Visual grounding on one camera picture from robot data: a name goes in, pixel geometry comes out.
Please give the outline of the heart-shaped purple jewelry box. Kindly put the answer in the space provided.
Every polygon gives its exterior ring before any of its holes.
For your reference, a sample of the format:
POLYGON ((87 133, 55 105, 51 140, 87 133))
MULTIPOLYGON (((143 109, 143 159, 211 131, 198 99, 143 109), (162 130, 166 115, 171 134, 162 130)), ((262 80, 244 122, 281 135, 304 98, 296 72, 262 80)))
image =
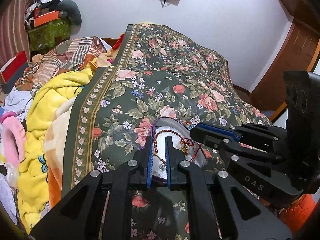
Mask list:
POLYGON ((171 136, 173 147, 181 150, 184 159, 203 167, 207 157, 202 146, 191 139, 189 129, 181 122, 170 118, 158 118, 151 126, 152 138, 152 179, 161 184, 167 182, 167 158, 165 155, 165 138, 171 136))

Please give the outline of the yellow fleece blanket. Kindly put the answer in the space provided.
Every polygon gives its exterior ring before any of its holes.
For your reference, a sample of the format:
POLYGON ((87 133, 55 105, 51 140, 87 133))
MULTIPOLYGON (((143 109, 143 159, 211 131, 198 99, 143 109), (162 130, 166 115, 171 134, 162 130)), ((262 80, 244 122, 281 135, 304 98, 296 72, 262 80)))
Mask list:
POLYGON ((17 181, 18 211, 26 232, 40 221, 47 206, 58 201, 72 104, 93 75, 89 66, 59 74, 40 88, 31 104, 17 181))

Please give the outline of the floral dark green bedspread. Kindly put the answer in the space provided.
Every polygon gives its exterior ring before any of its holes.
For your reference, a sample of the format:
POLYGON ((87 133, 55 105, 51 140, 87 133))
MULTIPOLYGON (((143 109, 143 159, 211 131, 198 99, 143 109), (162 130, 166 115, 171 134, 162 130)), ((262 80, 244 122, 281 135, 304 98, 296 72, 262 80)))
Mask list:
POLYGON ((160 118, 191 129, 269 124, 235 92, 227 60, 157 24, 127 27, 115 61, 94 74, 71 110, 62 177, 68 193, 91 170, 110 172, 133 158, 160 118))

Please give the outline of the red and grey box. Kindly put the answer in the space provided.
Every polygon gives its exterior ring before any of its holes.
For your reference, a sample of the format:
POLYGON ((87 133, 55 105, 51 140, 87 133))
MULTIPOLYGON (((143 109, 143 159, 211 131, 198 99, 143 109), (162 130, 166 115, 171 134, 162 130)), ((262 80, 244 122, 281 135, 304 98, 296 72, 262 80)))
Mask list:
POLYGON ((25 51, 17 53, 1 68, 1 88, 4 94, 10 93, 15 82, 22 77, 28 67, 25 51))

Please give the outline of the striped patchwork quilt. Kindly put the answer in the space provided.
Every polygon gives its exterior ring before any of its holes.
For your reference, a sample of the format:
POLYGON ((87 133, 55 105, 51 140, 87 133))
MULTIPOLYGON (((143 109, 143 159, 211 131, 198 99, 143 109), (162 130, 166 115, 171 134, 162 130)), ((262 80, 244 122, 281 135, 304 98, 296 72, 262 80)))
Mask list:
POLYGON ((32 57, 15 88, 29 91, 35 96, 37 91, 59 74, 81 71, 101 53, 107 52, 111 46, 99 37, 83 37, 61 42, 46 54, 32 57))

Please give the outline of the green patterned storage box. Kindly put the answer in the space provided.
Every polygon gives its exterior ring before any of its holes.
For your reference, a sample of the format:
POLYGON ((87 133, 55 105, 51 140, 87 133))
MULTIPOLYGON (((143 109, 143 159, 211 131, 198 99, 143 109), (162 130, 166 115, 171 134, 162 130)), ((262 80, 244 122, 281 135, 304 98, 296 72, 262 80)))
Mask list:
POLYGON ((71 24, 69 20, 58 18, 34 29, 28 30, 31 51, 52 49, 70 38, 71 24))

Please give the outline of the striped red curtain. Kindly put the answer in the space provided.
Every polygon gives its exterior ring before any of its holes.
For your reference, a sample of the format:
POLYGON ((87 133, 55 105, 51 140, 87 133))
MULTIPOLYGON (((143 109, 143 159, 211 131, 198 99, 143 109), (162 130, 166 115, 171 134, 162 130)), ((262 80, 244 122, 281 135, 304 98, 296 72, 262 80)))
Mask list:
POLYGON ((30 59, 28 33, 25 30, 25 10, 35 0, 11 0, 1 13, 1 65, 18 52, 25 51, 30 59))

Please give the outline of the orange shoe box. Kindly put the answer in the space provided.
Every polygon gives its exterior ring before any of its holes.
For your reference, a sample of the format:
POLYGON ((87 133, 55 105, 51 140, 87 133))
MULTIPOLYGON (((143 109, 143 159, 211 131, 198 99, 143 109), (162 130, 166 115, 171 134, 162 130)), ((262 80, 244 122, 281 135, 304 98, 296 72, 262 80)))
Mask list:
POLYGON ((57 10, 48 12, 36 18, 34 20, 34 27, 38 27, 50 21, 57 20, 59 18, 59 12, 57 10))

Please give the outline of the grey green jacket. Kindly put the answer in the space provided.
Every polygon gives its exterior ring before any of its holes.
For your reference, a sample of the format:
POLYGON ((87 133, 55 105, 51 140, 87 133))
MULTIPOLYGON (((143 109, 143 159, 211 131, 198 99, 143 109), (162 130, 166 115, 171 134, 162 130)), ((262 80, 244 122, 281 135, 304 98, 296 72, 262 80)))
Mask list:
POLYGON ((60 18, 68 19, 72 25, 81 26, 82 18, 80 10, 77 4, 72 0, 63 0, 58 3, 56 10, 59 12, 60 18))

